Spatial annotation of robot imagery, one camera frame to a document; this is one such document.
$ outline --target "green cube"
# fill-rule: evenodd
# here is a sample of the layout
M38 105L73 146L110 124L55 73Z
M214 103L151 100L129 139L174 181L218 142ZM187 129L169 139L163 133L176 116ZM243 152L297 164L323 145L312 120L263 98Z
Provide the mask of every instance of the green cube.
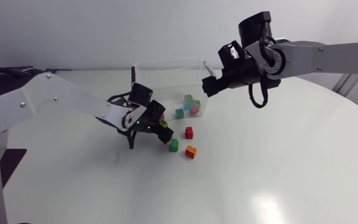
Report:
M164 128L168 127L168 123L164 120L160 120L160 125L163 126Z
M171 140L171 152L177 152L179 149L179 141L177 139Z
M192 102L192 101L193 101L193 97L192 97L191 95L185 95L185 101Z
M199 100L193 100L193 108L200 108L201 103Z
M175 115L176 115L177 119L182 119L185 117L185 112L183 109L177 109L177 110L175 110Z

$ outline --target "red cube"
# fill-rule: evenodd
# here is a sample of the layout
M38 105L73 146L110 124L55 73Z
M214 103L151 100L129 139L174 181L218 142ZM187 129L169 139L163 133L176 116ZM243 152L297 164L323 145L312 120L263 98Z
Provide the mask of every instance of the red cube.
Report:
M193 128L187 127L185 130L186 139L193 139Z

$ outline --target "blue cube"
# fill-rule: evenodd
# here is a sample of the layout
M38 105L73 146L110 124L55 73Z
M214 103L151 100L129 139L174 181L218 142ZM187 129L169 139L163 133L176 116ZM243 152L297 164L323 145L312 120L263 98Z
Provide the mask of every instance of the blue cube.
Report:
M190 110L193 107L193 102L192 101L185 101L183 102L183 109L184 110Z

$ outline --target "black cable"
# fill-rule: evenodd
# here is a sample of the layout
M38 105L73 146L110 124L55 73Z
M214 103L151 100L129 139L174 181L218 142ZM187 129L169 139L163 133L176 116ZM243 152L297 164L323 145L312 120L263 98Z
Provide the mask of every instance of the black cable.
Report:
M262 96L264 97L264 101L261 105L255 101L252 84L248 85L249 98L251 99L252 104L257 108L263 108L267 104L267 89L262 84L260 84L260 88L262 90Z
M273 42L273 44L276 44L276 40L275 40L273 37L271 37L271 36L269 36L269 35L266 35L266 39L268 39L268 40L270 40L271 42Z
M127 93L123 93L123 94L120 94L120 95L115 95L115 96L111 96L107 101L112 103L113 100L117 99L117 98L121 98L122 100L125 101L127 107L129 106L129 102L127 99L124 98L124 96L128 96L132 93L132 90L127 92Z
M132 90L127 92L127 93L123 93L123 94L120 94L120 95L115 95L115 96L111 96L107 101L112 101L116 98L120 98L120 97L124 97L124 96L129 96L130 94L132 93Z
M8 69L8 68L0 68L0 73L6 73L13 75L16 78L25 78L25 77L32 77L33 75L27 72Z
M260 54L264 58L264 60L268 63L270 67L274 66L274 59L270 58L267 55L266 49L265 49L265 42L267 38L267 27L269 26L268 22L265 22L261 34L260 34L260 40L259 40L259 50Z
M71 69L65 69L65 68L47 68L45 72L52 72L53 74L58 71L71 71Z

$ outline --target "pink cube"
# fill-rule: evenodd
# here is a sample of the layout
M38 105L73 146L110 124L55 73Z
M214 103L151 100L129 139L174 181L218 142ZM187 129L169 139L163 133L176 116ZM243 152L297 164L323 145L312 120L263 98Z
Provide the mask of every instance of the pink cube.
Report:
M190 113L191 114L196 114L196 113L198 113L200 111L200 108L192 108L192 109L190 109Z

